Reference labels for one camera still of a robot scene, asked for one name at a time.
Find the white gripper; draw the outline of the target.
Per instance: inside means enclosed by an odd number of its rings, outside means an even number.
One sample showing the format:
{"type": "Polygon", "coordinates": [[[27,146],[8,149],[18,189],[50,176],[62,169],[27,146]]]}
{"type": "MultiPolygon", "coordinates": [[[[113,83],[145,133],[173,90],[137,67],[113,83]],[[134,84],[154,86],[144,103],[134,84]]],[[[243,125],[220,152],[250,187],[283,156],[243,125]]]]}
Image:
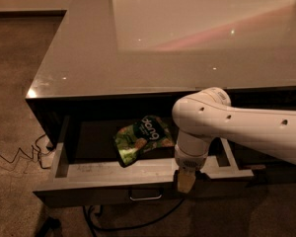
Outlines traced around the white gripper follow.
{"type": "Polygon", "coordinates": [[[177,173],[177,190],[180,193],[188,194],[194,186],[196,175],[205,164],[208,154],[188,155],[178,145],[175,146],[175,160],[179,166],[177,173]]]}

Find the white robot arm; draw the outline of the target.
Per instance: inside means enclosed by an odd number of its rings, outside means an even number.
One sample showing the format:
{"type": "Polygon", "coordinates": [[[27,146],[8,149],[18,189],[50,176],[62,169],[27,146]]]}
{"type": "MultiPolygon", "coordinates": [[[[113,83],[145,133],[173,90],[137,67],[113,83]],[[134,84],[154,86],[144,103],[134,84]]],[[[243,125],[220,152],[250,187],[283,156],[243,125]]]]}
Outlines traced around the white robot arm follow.
{"type": "Polygon", "coordinates": [[[181,193],[192,189],[216,137],[296,165],[296,111],[233,108],[229,95],[212,87],[178,99],[172,118],[181,193]]]}

